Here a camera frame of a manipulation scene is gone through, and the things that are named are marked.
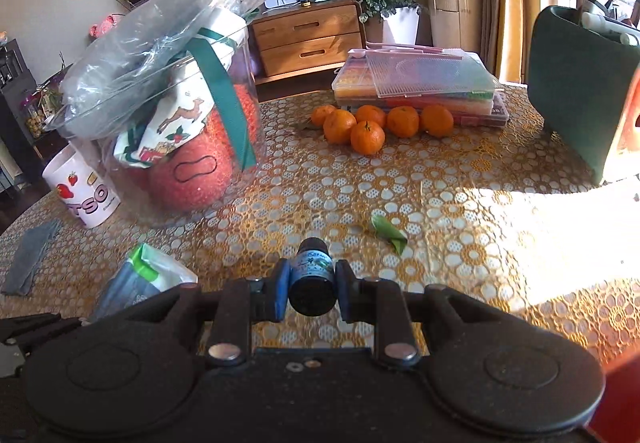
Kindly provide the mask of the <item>wooden drawer cabinet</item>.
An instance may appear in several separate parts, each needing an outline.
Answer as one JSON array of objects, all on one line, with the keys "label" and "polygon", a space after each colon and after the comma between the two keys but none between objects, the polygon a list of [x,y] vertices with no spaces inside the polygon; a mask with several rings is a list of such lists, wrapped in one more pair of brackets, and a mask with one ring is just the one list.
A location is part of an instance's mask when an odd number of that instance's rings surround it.
[{"label": "wooden drawer cabinet", "polygon": [[341,67],[364,45],[355,0],[300,3],[267,10],[250,24],[259,84]]}]

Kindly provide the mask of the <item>green leaf scrap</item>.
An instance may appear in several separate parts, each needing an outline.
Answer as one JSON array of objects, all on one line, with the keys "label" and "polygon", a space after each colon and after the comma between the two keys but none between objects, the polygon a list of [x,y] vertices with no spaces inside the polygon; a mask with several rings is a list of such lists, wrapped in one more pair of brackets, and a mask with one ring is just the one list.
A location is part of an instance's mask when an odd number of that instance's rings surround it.
[{"label": "green leaf scrap", "polygon": [[371,226],[376,236],[390,243],[398,255],[405,251],[408,239],[396,226],[393,226],[384,215],[372,214]]}]

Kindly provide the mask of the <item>small dark blue bottle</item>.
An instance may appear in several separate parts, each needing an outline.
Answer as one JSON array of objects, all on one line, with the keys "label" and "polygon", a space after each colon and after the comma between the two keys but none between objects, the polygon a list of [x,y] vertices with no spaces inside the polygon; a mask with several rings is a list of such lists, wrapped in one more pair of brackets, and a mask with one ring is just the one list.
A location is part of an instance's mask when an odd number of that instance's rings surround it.
[{"label": "small dark blue bottle", "polygon": [[333,259],[328,246],[318,237],[304,239],[291,260],[288,302],[308,317],[322,316],[331,311],[336,302]]}]

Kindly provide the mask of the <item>yellow curtain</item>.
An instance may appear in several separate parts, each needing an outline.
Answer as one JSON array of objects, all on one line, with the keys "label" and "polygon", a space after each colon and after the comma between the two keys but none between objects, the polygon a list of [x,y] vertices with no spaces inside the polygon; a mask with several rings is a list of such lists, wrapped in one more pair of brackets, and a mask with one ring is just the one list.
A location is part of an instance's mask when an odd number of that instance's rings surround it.
[{"label": "yellow curtain", "polygon": [[503,82],[521,82],[523,69],[523,0],[499,0],[497,77]]}]

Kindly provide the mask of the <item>white strawberry mug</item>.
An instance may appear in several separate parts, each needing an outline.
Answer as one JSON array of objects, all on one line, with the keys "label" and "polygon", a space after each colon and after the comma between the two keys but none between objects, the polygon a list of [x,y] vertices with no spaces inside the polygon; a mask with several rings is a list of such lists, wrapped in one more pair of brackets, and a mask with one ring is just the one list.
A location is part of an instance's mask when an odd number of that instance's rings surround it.
[{"label": "white strawberry mug", "polygon": [[120,205],[112,184],[72,145],[65,146],[49,161],[42,177],[70,214],[87,229],[106,222]]}]

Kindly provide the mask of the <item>grey cloth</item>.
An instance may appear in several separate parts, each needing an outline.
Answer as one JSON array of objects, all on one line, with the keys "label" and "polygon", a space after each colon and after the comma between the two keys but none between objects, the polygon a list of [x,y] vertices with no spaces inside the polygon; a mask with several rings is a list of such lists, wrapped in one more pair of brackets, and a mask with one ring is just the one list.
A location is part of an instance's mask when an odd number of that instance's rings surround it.
[{"label": "grey cloth", "polygon": [[62,222],[56,218],[24,233],[6,273],[6,280],[1,288],[2,295],[18,297],[29,295],[50,242],[55,238],[61,225]]}]

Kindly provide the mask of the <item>orange mandarin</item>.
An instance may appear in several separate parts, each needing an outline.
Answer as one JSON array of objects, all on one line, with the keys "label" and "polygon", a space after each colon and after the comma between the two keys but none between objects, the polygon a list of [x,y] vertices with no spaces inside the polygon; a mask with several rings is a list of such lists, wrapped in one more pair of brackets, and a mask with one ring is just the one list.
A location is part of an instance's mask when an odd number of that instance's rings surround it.
[{"label": "orange mandarin", "polygon": [[363,156],[377,154],[384,146],[385,139],[384,130],[374,121],[360,121],[350,131],[350,146]]},{"label": "orange mandarin", "polygon": [[447,137],[454,131],[454,117],[442,105],[426,106],[420,114],[420,128],[432,137]]},{"label": "orange mandarin", "polygon": [[394,107],[386,118],[386,128],[399,138],[410,138],[420,130],[418,112],[410,106]]},{"label": "orange mandarin", "polygon": [[360,106],[355,112],[355,117],[358,122],[375,122],[382,129],[386,125],[386,112],[382,108],[373,105]]},{"label": "orange mandarin", "polygon": [[334,110],[323,122],[324,137],[332,145],[348,144],[352,128],[356,124],[357,119],[351,112],[343,109]]}]

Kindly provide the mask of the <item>clear plastic bead cases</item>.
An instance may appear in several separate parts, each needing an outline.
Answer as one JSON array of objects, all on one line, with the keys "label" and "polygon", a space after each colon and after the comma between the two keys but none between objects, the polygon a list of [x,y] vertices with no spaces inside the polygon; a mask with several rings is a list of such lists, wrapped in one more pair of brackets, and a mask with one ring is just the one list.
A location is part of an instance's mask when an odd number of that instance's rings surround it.
[{"label": "clear plastic bead cases", "polygon": [[440,105],[460,125],[502,129],[509,120],[502,84],[461,48],[369,42],[348,52],[332,91],[338,105],[354,109]]}]

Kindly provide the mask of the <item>green orange tissue box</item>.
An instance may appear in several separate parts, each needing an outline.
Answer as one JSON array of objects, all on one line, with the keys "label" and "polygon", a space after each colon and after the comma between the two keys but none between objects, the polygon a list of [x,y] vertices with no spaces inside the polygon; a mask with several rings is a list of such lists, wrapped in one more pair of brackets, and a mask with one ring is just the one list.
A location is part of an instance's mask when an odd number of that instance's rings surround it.
[{"label": "green orange tissue box", "polygon": [[535,20],[528,97],[601,184],[639,173],[639,47],[578,24],[549,6]]}]

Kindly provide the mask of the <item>green white wipes packet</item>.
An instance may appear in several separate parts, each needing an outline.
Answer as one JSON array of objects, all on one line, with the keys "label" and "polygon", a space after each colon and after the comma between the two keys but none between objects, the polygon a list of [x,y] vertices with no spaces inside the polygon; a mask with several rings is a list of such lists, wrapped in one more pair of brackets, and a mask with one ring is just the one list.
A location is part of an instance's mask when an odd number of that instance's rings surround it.
[{"label": "green white wipes packet", "polygon": [[137,245],[107,281],[88,321],[97,322],[168,289],[197,282],[195,273],[167,253],[148,244]]}]

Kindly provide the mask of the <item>clear bag with red basket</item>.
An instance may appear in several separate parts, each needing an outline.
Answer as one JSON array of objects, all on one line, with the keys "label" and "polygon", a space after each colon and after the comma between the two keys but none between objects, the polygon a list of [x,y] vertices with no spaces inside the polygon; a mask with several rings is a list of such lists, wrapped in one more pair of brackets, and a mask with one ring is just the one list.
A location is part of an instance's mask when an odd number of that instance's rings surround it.
[{"label": "clear bag with red basket", "polygon": [[139,222],[239,197],[265,156],[248,24],[264,0],[147,0],[70,66],[50,120]]}]

